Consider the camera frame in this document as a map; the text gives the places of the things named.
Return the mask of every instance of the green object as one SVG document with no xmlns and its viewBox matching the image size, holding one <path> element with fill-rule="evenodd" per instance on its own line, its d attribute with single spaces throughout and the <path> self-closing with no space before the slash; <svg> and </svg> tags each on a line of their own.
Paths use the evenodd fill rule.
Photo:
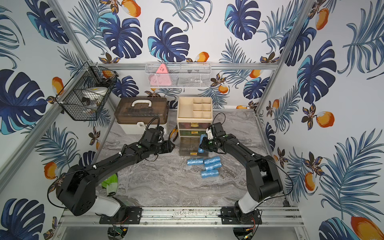
<svg viewBox="0 0 384 240">
<path fill-rule="evenodd" d="M 115 173 L 112 176 L 110 176 L 107 180 L 103 181 L 101 183 L 101 186 L 107 189 L 107 194 L 110 194 L 111 192 L 117 192 L 118 183 L 119 183 L 119 179 L 117 174 Z"/>
</svg>

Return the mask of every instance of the marble surface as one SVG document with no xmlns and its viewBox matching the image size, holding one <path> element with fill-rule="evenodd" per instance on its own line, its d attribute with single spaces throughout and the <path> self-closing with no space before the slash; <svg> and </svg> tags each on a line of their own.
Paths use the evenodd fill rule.
<svg viewBox="0 0 384 240">
<path fill-rule="evenodd" d="M 265 155 L 257 131 L 253 111 L 224 111 L 224 130 L 235 135 L 255 153 Z M 223 121 L 222 114 L 216 121 Z M 169 113 L 170 132 L 176 126 L 176 111 Z M 98 160 L 119 152 L 123 144 L 138 141 L 141 135 L 127 135 L 114 122 Z M 245 168 L 231 155 L 220 155 L 222 165 L 218 177 L 202 179 L 203 166 L 187 166 L 191 157 L 179 156 L 179 138 L 172 153 L 161 154 L 155 162 L 142 161 L 118 172 L 117 197 L 129 205 L 140 206 L 231 206 L 246 193 Z M 263 203 L 262 206 L 283 206 L 282 198 Z"/>
</svg>

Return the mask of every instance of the wall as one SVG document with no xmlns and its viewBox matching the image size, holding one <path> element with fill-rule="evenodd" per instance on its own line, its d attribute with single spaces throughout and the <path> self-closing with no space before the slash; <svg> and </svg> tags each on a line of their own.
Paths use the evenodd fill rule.
<svg viewBox="0 0 384 240">
<path fill-rule="evenodd" d="M 81 61 L 44 1 L 14 0 L 0 3 L 0 66 L 2 165 L 40 124 L 37 121 L 52 106 L 46 99 L 61 90 Z M 50 185 L 70 166 L 92 161 L 112 113 L 107 105 L 96 122 L 74 122 L 66 113 L 58 116 L 0 195 L 0 239 L 53 236 L 63 210 L 48 202 L 47 191 L 60 205 L 56 186 Z"/>
<path fill-rule="evenodd" d="M 299 0 L 273 4 L 254 0 L 185 2 L 69 0 L 61 7 L 93 62 L 259 63 L 278 61 L 280 43 L 285 45 L 283 36 L 302 4 Z M 177 91 L 182 92 L 180 95 L 200 93 L 217 98 L 220 103 L 215 108 L 255 108 L 270 75 L 271 71 L 215 71 L 211 88 Z M 151 90 L 143 71 L 125 72 L 123 76 L 133 78 L 140 95 L 163 96 L 167 91 Z M 135 94 L 128 91 L 126 96 Z"/>
<path fill-rule="evenodd" d="M 259 109 L 311 240 L 384 239 L 383 8 L 316 2 Z"/>
</svg>

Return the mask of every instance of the black cable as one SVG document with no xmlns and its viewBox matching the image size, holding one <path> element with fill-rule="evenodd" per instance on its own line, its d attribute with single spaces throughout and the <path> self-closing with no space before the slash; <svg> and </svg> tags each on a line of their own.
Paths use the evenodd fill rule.
<svg viewBox="0 0 384 240">
<path fill-rule="evenodd" d="M 51 200 L 49 199 L 49 189 L 51 189 L 51 187 L 52 187 L 54 184 L 56 184 L 56 182 L 59 181 L 59 179 L 62 179 L 63 177 L 65 177 L 65 176 L 67 176 L 67 175 L 70 175 L 70 174 L 72 174 L 72 173 L 75 173 L 75 172 L 81 172 L 81 171 L 84 171 L 84 170 L 77 170 L 77 171 L 74 171 L 74 172 L 67 173 L 67 174 L 65 174 L 64 176 L 61 176 L 61 177 L 59 177 L 58 179 L 56 179 L 56 181 L 54 181 L 54 182 L 49 186 L 48 191 L 47 191 L 47 199 L 48 199 L 48 201 L 49 201 L 50 204 L 52 204 L 52 205 L 55 206 L 55 207 L 59 207 L 59 208 L 61 208 L 61 209 L 66 209 L 66 207 L 57 206 L 56 204 L 54 204 L 53 202 L 51 202 Z"/>
<path fill-rule="evenodd" d="M 281 167 L 279 167 L 276 163 L 274 163 L 273 161 L 271 161 L 271 160 L 269 160 L 269 159 L 265 159 L 265 160 L 270 161 L 270 162 L 273 163 L 276 167 L 278 167 L 283 173 L 285 173 L 285 175 L 287 175 L 287 176 L 289 177 L 289 179 L 290 179 L 291 182 L 292 182 L 292 188 L 291 188 L 291 190 L 289 191 L 289 193 L 286 193 L 286 194 L 281 195 L 281 196 L 274 196 L 274 197 L 268 198 L 268 199 L 266 199 L 266 200 L 273 199 L 273 198 L 277 198 L 277 197 L 285 197 L 285 196 L 287 196 L 287 195 L 290 195 L 291 192 L 292 192 L 292 190 L 293 190 L 293 181 L 292 181 L 292 178 L 288 175 L 288 173 L 286 173 L 286 172 L 285 172 Z"/>
<path fill-rule="evenodd" d="M 150 160 L 148 160 L 148 159 L 146 159 L 146 158 L 144 158 L 145 160 L 147 160 L 148 162 L 154 162 L 154 161 L 156 161 L 157 160 L 157 158 L 159 157 L 159 155 L 157 155 L 156 156 L 156 159 L 155 160 L 153 160 L 153 161 L 150 161 Z"/>
<path fill-rule="evenodd" d="M 215 116 L 214 120 L 212 121 L 212 124 L 213 124 L 213 122 L 215 121 L 216 117 L 217 117 L 219 114 L 220 114 L 220 113 L 216 114 L 216 116 Z M 224 121 L 223 121 L 223 123 L 222 123 L 222 124 L 224 124 L 224 123 L 225 123 L 225 119 L 226 119 L 226 116 L 225 116 L 225 114 L 224 114 L 224 113 L 221 113 L 221 114 L 223 114 L 223 115 L 224 115 Z"/>
</svg>

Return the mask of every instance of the plastic drawer organizer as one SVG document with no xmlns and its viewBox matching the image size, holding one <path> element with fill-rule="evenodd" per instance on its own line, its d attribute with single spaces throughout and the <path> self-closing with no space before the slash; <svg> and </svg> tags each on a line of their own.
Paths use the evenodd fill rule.
<svg viewBox="0 0 384 240">
<path fill-rule="evenodd" d="M 208 88 L 211 63 L 147 63 L 145 73 L 150 88 Z"/>
<path fill-rule="evenodd" d="M 197 152 L 200 135 L 213 121 L 212 98 L 180 97 L 177 127 L 180 134 L 180 156 L 208 156 Z"/>
</svg>

